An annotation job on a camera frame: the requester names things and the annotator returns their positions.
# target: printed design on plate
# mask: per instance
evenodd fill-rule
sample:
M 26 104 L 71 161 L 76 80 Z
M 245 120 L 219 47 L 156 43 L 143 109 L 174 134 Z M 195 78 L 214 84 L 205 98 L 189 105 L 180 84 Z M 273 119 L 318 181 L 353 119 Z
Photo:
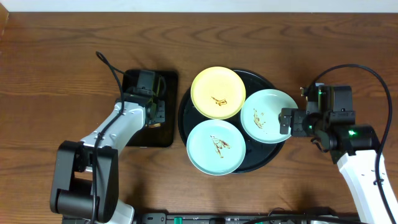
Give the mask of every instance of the printed design on plate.
M 218 106 L 227 104 L 226 99 L 217 100 L 217 99 L 214 98 L 214 97 L 212 97 L 212 99 L 216 101 L 216 104 L 218 104 Z
M 220 156 L 220 158 L 224 158 L 223 155 L 221 155 L 221 150 L 222 149 L 231 149 L 231 146 L 227 142 L 224 142 L 223 140 L 220 140 L 214 136 L 210 136 L 211 140 L 213 140 L 214 146 L 216 146 L 216 152 Z
M 266 122 L 261 122 L 260 117 L 258 117 L 258 115 L 257 115 L 256 109 L 254 109 L 254 122 L 257 125 L 257 127 L 259 127 L 260 129 L 262 129 L 263 125 L 266 123 Z

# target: wooden table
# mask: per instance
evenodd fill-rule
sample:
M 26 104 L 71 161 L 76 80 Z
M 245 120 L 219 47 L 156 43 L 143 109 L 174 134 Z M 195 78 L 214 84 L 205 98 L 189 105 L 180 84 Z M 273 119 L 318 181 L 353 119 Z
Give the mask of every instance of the wooden table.
M 221 65 L 255 71 L 304 106 L 301 86 L 360 63 L 382 75 L 398 108 L 396 14 L 11 13 L 0 42 L 0 223 L 60 223 L 49 208 L 57 148 L 97 128 L 118 97 L 96 50 L 121 70 L 178 70 L 178 103 L 198 72 Z M 374 77 L 347 68 L 322 81 L 351 85 L 357 123 L 381 138 L 387 101 Z M 396 114 L 384 154 L 398 194 Z M 126 148 L 119 181 L 138 212 L 356 211 L 330 155 L 309 139 L 290 138 L 254 172 L 213 177 L 191 164 L 176 129 L 169 148 Z

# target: white background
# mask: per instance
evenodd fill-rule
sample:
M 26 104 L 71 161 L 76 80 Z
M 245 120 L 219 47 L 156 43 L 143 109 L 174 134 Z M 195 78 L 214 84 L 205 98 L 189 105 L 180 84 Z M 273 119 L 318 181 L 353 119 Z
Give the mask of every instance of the white background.
M 398 12 L 398 0 L 0 0 L 10 12 Z

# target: wire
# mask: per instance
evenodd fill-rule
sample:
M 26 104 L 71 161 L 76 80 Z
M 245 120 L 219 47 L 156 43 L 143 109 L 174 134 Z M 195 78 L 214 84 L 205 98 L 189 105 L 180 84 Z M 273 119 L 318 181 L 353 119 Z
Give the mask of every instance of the wire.
M 388 90 L 387 84 L 384 82 L 384 80 L 381 78 L 381 76 L 379 74 L 377 74 L 374 70 L 372 70 L 364 65 L 358 65 L 358 64 L 346 64 L 346 65 L 338 65 L 335 67 L 331 67 L 328 70 L 322 72 L 319 76 L 317 76 L 312 81 L 309 88 L 312 88 L 313 86 L 315 86 L 315 83 L 317 82 L 317 80 L 320 79 L 322 76 L 324 76 L 324 74 L 326 74 L 330 71 L 339 69 L 339 68 L 362 68 L 363 70 L 366 70 L 366 71 L 372 73 L 379 80 L 379 82 L 381 83 L 381 85 L 384 88 L 384 91 L 386 92 L 387 101 L 388 101 L 388 119 L 387 119 L 386 128 L 384 130 L 383 138 L 381 139 L 381 142 L 380 142 L 379 150 L 376 151 L 376 161 L 375 161 L 375 169 L 374 170 L 376 173 L 377 187 L 379 188 L 380 196 L 381 196 L 383 204 L 387 210 L 387 214 L 390 217 L 392 224 L 396 224 L 396 221 L 394 220 L 394 216 L 392 215 L 390 206 L 388 205 L 386 195 L 384 194 L 384 191 L 383 191 L 383 187 L 381 184 L 383 180 L 380 178 L 380 158 L 381 158 L 381 155 L 383 152 L 384 145 L 386 143 L 388 131 L 390 130 L 390 125 L 391 125 L 391 121 L 392 121 L 392 100 L 391 100 L 390 91 Z
M 94 143 L 94 148 L 93 148 L 93 211 L 91 213 L 91 224 L 95 223 L 95 220 L 97 218 L 97 207 L 98 207 L 98 202 L 97 202 L 97 172 L 96 172 L 96 166 L 97 166 L 97 158 L 98 158 L 98 154 L 97 154 L 97 149 L 98 146 L 103 138 L 103 136 L 105 135 L 106 131 L 108 130 L 108 128 L 123 114 L 124 111 L 124 97 L 123 97 L 123 89 L 122 89 L 122 85 L 120 84 L 120 80 L 118 78 L 118 76 L 116 75 L 115 71 L 122 73 L 123 75 L 125 75 L 124 72 L 118 70 L 117 68 L 113 67 L 108 60 L 106 59 L 106 57 L 101 53 L 101 52 L 95 52 L 95 54 L 97 55 L 97 57 L 104 62 L 109 69 L 112 71 L 113 77 L 116 80 L 116 82 L 118 83 L 118 87 L 120 90 L 120 99 L 121 99 L 121 109 L 119 110 L 119 112 L 117 113 L 117 115 L 102 129 L 102 131 L 100 131 L 97 135 L 97 139 L 95 140 Z
M 354 222 L 349 220 L 342 220 L 340 218 L 332 218 L 332 217 L 317 217 L 311 215 L 276 215 L 273 217 L 262 217 L 254 220 L 250 220 L 243 224 L 257 224 L 260 222 L 269 222 L 275 220 L 306 220 L 306 221 L 320 221 L 320 222 L 330 222 L 337 224 L 365 224 L 363 222 Z

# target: black cable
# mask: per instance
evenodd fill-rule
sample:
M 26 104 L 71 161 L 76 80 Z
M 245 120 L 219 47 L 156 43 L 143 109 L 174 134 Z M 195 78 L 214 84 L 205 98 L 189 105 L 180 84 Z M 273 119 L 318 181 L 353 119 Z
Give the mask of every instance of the black cable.
M 312 215 L 276 215 L 273 217 L 262 217 L 254 220 L 250 220 L 243 224 L 257 224 L 260 222 L 269 222 L 275 220 L 306 220 L 306 221 L 320 221 L 320 222 L 330 222 L 337 224 L 365 224 L 363 222 L 354 222 L 349 220 L 343 220 L 340 218 L 332 218 L 332 217 L 317 217 Z
M 120 80 L 118 78 L 118 76 L 116 75 L 116 73 L 114 72 L 115 70 L 117 72 L 120 72 L 122 74 L 125 74 L 124 72 L 118 70 L 117 68 L 113 67 L 108 60 L 106 59 L 106 57 L 101 53 L 101 52 L 95 52 L 95 54 L 97 55 L 97 57 L 104 62 L 109 69 L 112 71 L 113 77 L 116 80 L 116 82 L 118 83 L 118 87 L 120 90 L 120 100 L 121 100 L 121 109 L 120 111 L 117 113 L 117 115 L 102 129 L 102 131 L 100 131 L 97 135 L 97 139 L 95 140 L 94 143 L 94 148 L 93 148 L 93 211 L 91 213 L 91 224 L 95 223 L 95 220 L 97 218 L 97 208 L 98 208 L 98 203 L 97 203 L 97 173 L 96 173 L 96 166 L 97 166 L 97 148 L 103 138 L 103 136 L 105 135 L 106 131 L 108 130 L 108 128 L 123 114 L 124 111 L 124 97 L 123 97 L 123 89 L 122 89 L 122 85 L 120 84 Z
M 338 66 L 329 68 L 328 70 L 322 72 L 319 76 L 317 76 L 312 81 L 309 88 L 313 88 L 315 86 L 315 83 L 317 82 L 317 80 L 319 78 L 321 78 L 322 76 L 324 76 L 324 74 L 326 74 L 330 71 L 336 70 L 338 68 L 362 68 L 363 70 L 366 70 L 366 71 L 372 73 L 379 80 L 379 82 L 381 83 L 381 85 L 384 88 L 384 91 L 386 92 L 387 101 L 388 101 L 388 119 L 387 119 L 386 128 L 384 130 L 383 138 L 381 139 L 381 142 L 380 142 L 380 148 L 376 152 L 376 161 L 375 161 L 374 170 L 375 170 L 375 175 L 376 175 L 377 187 L 379 188 L 379 192 L 380 192 L 380 196 L 383 201 L 383 204 L 387 210 L 388 216 L 390 217 L 392 224 L 396 224 L 396 221 L 394 220 L 394 216 L 392 215 L 390 206 L 388 205 L 386 195 L 384 194 L 384 191 L 383 191 L 383 187 L 381 184 L 382 179 L 380 178 L 380 158 L 381 158 L 381 155 L 383 152 L 384 144 L 386 143 L 388 131 L 390 130 L 390 125 L 391 125 L 391 121 L 392 121 L 392 100 L 391 100 L 390 91 L 388 90 L 387 84 L 384 82 L 384 80 L 381 78 L 381 76 L 379 74 L 377 74 L 374 70 L 372 70 L 364 65 L 357 65 L 357 64 L 338 65 Z

